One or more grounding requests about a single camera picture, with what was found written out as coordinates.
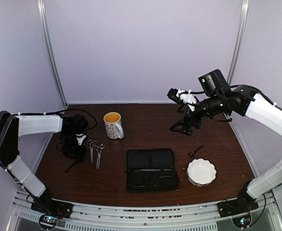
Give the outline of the black hair clip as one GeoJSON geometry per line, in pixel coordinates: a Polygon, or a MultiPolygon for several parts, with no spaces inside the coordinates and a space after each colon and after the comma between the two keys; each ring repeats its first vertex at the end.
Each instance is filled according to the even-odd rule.
{"type": "Polygon", "coordinates": [[[74,163],[72,163],[64,172],[68,173],[70,171],[71,168],[73,168],[76,164],[78,164],[79,161],[75,161],[74,163]]]}
{"type": "Polygon", "coordinates": [[[189,156],[193,157],[200,149],[202,149],[204,147],[204,145],[199,146],[198,148],[196,148],[194,151],[189,153],[189,156]]]}

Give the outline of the silver thinning hair scissors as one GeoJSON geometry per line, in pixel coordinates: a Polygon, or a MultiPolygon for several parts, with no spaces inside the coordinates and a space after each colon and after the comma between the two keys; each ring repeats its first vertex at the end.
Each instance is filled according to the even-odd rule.
{"type": "Polygon", "coordinates": [[[101,165],[101,156],[102,156],[102,151],[105,148],[104,143],[100,145],[95,145],[93,149],[97,152],[97,161],[96,161],[96,169],[100,169],[101,165]]]}

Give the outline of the black zippered tool case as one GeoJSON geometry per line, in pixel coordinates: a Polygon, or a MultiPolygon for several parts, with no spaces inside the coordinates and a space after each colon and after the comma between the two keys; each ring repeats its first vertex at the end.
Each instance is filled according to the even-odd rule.
{"type": "Polygon", "coordinates": [[[170,148],[128,150],[125,173],[129,193],[169,191],[179,185],[170,148]]]}

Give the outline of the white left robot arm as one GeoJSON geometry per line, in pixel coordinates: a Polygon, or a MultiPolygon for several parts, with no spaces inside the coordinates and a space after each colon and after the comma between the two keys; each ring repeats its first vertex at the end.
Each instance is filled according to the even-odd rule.
{"type": "Polygon", "coordinates": [[[18,184],[34,197],[38,207],[46,214],[56,210],[51,191],[35,176],[25,164],[18,149],[18,139],[22,136],[59,133],[60,152],[78,162],[83,162],[86,147],[83,145],[89,129],[87,119],[80,114],[63,115],[62,112],[17,113],[0,111],[0,166],[18,184]]]}

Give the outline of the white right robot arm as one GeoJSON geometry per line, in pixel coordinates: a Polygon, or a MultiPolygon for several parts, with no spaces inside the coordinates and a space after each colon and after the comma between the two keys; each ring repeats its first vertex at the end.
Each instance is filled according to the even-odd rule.
{"type": "MultiPolygon", "coordinates": [[[[199,129],[202,120],[235,112],[255,120],[282,137],[282,108],[271,101],[261,90],[249,85],[231,86],[219,69],[198,78],[206,99],[199,101],[192,90],[170,89],[169,99],[180,105],[183,116],[170,130],[188,136],[192,128],[199,129]]],[[[246,183],[234,201],[234,209],[244,212],[259,196],[282,184],[282,159],[266,173],[246,183]]]]}

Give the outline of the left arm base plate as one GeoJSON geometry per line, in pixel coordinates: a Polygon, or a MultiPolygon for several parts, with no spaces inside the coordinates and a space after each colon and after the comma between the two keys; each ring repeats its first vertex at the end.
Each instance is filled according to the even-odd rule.
{"type": "Polygon", "coordinates": [[[40,213],[49,214],[56,218],[70,218],[73,211],[73,204],[57,200],[35,200],[31,209],[40,213]]]}

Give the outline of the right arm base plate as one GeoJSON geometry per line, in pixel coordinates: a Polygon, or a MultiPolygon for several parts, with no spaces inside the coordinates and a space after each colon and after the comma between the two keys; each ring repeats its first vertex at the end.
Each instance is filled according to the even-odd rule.
{"type": "Polygon", "coordinates": [[[256,201],[249,202],[238,198],[232,200],[223,200],[219,202],[217,206],[221,218],[248,213],[251,210],[259,208],[256,201]]]}

